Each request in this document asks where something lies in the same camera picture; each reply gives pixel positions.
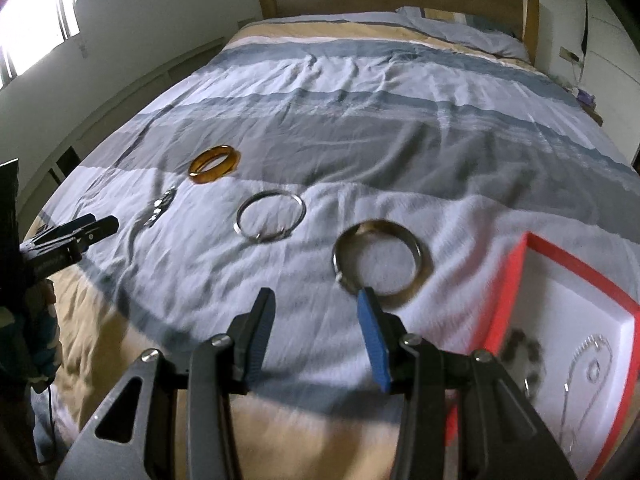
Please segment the silver wristwatch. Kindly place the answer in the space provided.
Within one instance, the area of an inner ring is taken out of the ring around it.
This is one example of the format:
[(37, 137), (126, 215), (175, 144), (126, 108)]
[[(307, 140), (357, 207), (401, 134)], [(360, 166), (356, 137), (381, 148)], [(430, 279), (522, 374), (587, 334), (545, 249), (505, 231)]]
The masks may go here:
[(177, 193), (177, 188), (172, 186), (168, 188), (163, 194), (154, 200), (152, 205), (152, 211), (149, 215), (149, 218), (144, 222), (145, 228), (152, 228), (157, 220), (162, 216), (162, 214), (170, 207), (172, 201), (174, 200)]

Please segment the dark olive bangle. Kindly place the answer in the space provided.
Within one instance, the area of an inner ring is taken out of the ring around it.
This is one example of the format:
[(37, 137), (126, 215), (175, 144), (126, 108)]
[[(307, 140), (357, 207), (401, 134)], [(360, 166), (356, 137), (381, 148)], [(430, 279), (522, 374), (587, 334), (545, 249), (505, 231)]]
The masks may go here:
[(397, 309), (420, 292), (434, 270), (425, 244), (409, 229), (382, 219), (359, 222), (332, 248), (334, 280), (355, 296), (371, 287), (387, 309)]

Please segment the thin silver bangle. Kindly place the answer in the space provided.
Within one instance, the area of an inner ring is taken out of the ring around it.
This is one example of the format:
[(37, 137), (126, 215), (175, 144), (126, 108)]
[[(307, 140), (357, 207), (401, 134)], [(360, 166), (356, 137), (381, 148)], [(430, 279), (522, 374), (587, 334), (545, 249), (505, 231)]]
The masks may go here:
[(251, 243), (272, 243), (289, 237), (305, 219), (306, 212), (306, 203), (298, 194), (272, 188), (240, 203), (233, 229)]

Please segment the amber bangle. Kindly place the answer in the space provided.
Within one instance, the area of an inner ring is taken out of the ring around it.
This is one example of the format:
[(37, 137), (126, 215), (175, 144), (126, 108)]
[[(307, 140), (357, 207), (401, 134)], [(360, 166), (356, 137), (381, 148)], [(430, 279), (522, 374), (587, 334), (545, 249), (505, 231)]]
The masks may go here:
[(235, 170), (240, 159), (240, 152), (230, 145), (213, 146), (192, 160), (189, 178), (196, 184), (214, 182)]

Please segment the red shallow box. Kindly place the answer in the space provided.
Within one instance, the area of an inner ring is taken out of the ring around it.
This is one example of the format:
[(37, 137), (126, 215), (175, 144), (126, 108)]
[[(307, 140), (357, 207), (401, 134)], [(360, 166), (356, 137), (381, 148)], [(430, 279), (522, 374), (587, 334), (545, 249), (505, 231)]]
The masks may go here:
[(578, 478), (613, 451), (639, 369), (639, 247), (619, 236), (468, 238), (436, 264), (448, 350), (494, 352)]

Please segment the striped bed duvet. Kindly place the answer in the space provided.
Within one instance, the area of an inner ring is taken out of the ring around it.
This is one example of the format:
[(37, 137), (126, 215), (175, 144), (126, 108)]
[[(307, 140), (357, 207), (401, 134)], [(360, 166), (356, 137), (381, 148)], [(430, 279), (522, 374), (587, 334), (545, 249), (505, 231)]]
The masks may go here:
[[(192, 160), (221, 144), (239, 165), (194, 183)], [(298, 194), (305, 219), (284, 240), (244, 240), (236, 210), (272, 188)], [(639, 177), (530, 63), (424, 34), (396, 11), (309, 15), (241, 29), (84, 158), (36, 226), (84, 214), (119, 229), (53, 279), (63, 361), (32, 396), (43, 460), (64, 455), (143, 350), (195, 348), (268, 287), (264, 368), (232, 402), (244, 477), (385, 479), (401, 402), (372, 379), (356, 299), (334, 280), (337, 237), (373, 219), (419, 237), (433, 273), (413, 300), (382, 306), (448, 350), (434, 275), (454, 246), (532, 232), (639, 247)]]

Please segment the bright window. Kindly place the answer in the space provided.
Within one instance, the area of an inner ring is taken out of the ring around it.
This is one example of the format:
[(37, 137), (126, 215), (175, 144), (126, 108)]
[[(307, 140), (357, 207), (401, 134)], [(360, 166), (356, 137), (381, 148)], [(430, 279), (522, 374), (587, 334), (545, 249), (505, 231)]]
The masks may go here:
[(8, 0), (1, 8), (1, 84), (77, 36), (77, 0)]

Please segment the wooden bedside table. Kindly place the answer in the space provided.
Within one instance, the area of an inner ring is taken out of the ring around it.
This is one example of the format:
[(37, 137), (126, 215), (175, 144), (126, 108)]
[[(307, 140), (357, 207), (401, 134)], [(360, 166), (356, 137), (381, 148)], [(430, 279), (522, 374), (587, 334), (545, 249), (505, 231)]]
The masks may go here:
[(593, 107), (588, 106), (585, 103), (580, 103), (580, 107), (599, 127), (603, 125), (603, 118)]

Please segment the grey pillow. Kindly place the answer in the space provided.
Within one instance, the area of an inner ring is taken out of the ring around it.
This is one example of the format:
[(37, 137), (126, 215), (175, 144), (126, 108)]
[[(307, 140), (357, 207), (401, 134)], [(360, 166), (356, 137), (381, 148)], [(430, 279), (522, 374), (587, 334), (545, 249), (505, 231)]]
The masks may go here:
[(509, 26), (488, 18), (420, 6), (402, 6), (396, 13), (424, 34), (462, 44), (498, 58), (517, 58), (530, 62), (530, 55), (515, 32)]

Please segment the purple tissue box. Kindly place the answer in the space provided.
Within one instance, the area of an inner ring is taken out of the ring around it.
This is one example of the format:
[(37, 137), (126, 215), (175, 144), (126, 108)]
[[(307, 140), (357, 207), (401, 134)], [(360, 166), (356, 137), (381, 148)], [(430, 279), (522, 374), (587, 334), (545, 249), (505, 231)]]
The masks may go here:
[(589, 107), (596, 106), (596, 99), (591, 93), (589, 93), (586, 90), (578, 89), (576, 94), (576, 99), (578, 99), (578, 101), (581, 102), (582, 104), (585, 104), (585, 106), (589, 106)]

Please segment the white wardrobe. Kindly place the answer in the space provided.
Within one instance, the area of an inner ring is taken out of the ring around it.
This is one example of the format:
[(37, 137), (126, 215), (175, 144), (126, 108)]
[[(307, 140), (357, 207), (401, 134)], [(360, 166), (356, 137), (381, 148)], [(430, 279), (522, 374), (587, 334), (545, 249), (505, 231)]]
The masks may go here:
[(596, 98), (603, 130), (628, 162), (639, 153), (639, 52), (605, 0), (586, 0), (582, 86)]

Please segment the wall socket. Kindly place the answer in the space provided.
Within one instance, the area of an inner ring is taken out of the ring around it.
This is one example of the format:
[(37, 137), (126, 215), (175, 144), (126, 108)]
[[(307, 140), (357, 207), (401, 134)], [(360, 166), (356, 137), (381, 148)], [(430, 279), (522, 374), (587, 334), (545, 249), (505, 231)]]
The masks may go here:
[(582, 59), (576, 53), (564, 47), (560, 47), (559, 56), (563, 60), (573, 64), (580, 64), (582, 62)]

